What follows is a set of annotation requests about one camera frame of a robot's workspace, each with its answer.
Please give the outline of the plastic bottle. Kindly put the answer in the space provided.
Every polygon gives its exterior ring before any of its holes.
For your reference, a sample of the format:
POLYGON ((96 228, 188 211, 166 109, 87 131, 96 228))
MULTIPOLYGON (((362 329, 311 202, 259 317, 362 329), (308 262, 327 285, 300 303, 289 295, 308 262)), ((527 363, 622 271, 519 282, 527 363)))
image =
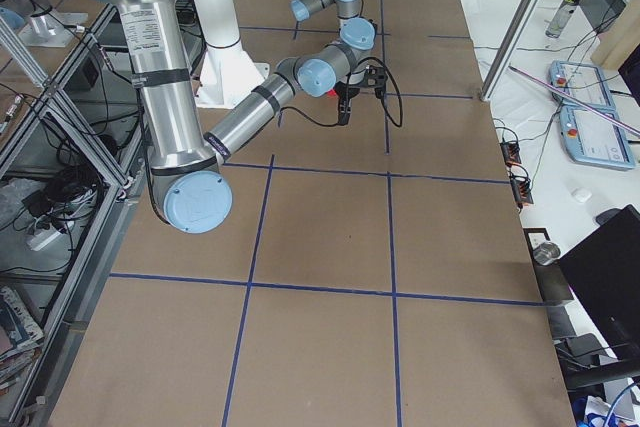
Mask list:
POLYGON ((562 0, 545 30, 545 36, 559 38, 581 0, 562 0))

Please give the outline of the far teach pendant tablet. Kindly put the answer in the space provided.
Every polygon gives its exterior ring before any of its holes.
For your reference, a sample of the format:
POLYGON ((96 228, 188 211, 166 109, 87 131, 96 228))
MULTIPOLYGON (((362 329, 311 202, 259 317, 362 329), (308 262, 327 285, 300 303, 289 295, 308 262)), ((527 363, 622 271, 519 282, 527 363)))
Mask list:
POLYGON ((608 80, 596 65, 555 60, 549 78, 552 86, 594 108, 615 107, 608 80))

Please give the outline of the teach pendant tablet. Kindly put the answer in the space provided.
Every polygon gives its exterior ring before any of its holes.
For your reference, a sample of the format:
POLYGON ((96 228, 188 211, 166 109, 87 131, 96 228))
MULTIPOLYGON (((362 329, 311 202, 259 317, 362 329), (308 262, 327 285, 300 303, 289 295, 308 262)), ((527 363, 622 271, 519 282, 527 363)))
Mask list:
POLYGON ((615 107, 608 80, 596 65, 555 60, 549 78, 552 86, 594 108, 615 107))
POLYGON ((625 132, 601 116, 563 105, 560 127, 564 147, 574 162, 621 171, 636 167, 625 132))

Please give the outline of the near teach pendant tablet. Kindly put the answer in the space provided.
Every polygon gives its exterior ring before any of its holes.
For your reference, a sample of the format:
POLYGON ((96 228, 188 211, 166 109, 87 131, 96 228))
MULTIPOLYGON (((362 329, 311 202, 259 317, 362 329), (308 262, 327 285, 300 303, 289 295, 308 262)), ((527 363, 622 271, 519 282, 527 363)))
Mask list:
POLYGON ((621 171, 636 167, 625 132, 601 116, 563 105, 560 127, 564 147, 574 162, 621 171))

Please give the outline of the metal cup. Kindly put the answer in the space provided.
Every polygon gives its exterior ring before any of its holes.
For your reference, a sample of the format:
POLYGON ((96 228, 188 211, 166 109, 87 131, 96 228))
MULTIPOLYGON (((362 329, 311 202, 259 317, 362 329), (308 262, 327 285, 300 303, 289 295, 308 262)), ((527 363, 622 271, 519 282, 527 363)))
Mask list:
POLYGON ((532 255, 536 264, 547 266, 561 257, 561 250, 554 242, 544 241, 533 248, 532 255))

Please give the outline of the grabber reacher stick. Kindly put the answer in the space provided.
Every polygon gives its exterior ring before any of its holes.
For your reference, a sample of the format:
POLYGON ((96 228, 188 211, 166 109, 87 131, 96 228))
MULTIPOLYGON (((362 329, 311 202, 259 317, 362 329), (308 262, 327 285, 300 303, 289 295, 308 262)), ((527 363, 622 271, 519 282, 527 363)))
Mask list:
POLYGON ((578 106, 578 107, 580 107, 580 108, 582 108, 582 109, 584 109, 586 111, 589 111, 589 112, 593 113, 594 115, 598 116, 599 118, 611 123, 612 125, 620 128, 620 129, 623 129, 624 131, 628 132, 631 135, 634 135, 635 137, 640 137, 640 131, 637 128, 635 128, 635 127, 633 127, 631 125, 628 125, 628 124, 626 124, 626 123, 624 123, 624 122, 622 122, 620 120, 616 120, 615 118, 612 118, 610 116, 605 115, 604 113, 598 111, 596 108, 591 107, 589 104, 587 104, 587 103, 585 103, 585 102, 583 102, 583 101, 581 101, 581 100, 579 100, 579 99, 567 94, 563 90, 561 90, 559 88, 556 88, 553 85, 548 84, 548 83, 546 83, 546 82, 544 82, 544 81, 532 76, 531 74, 529 74, 529 73, 527 73, 527 72, 525 72, 525 71, 523 71, 523 70, 521 70, 521 69, 519 69, 519 68, 517 68, 517 67, 515 67, 513 65, 509 65, 508 69, 510 71, 512 71, 512 72, 515 72, 515 73, 523 76, 525 79, 527 79, 530 82, 533 82, 535 85, 537 85, 539 87, 542 87, 542 88, 548 90, 549 92, 551 92, 553 94, 556 94, 557 96, 561 97, 562 99, 567 100, 570 104, 578 106))

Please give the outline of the black laptop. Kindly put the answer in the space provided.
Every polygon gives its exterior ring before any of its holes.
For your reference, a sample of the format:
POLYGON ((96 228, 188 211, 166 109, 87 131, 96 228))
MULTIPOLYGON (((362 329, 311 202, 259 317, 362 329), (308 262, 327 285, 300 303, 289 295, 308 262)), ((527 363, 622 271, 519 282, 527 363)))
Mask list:
POLYGON ((639 356, 639 212, 627 205, 558 261, 618 359, 639 356))

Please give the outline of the stack of books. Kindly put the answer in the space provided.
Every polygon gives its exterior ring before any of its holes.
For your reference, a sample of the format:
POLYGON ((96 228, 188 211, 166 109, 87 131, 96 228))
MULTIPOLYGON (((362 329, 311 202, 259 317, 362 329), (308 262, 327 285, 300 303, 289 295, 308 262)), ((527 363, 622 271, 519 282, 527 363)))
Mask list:
POLYGON ((1 394, 20 380, 23 370, 39 356, 44 332, 19 294, 1 287, 1 394))

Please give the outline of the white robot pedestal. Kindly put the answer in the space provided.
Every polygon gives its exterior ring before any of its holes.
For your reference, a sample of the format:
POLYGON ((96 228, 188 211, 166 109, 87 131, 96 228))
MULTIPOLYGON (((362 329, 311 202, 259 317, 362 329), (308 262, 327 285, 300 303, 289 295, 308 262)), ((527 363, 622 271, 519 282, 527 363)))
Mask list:
POLYGON ((232 108, 265 80, 269 66, 244 50, 233 0, 194 2, 206 46, 196 105, 232 108))

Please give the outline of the aluminium frame post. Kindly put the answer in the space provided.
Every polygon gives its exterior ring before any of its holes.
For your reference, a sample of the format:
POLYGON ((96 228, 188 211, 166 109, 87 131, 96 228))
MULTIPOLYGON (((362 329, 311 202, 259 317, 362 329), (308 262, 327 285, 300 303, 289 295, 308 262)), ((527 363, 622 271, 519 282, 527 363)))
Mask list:
POLYGON ((480 99, 482 101, 488 102, 491 99, 498 82, 510 65, 511 58, 516 51, 520 37, 534 10, 537 8, 539 1, 540 0, 520 1, 488 74, 484 79, 480 91, 480 99))

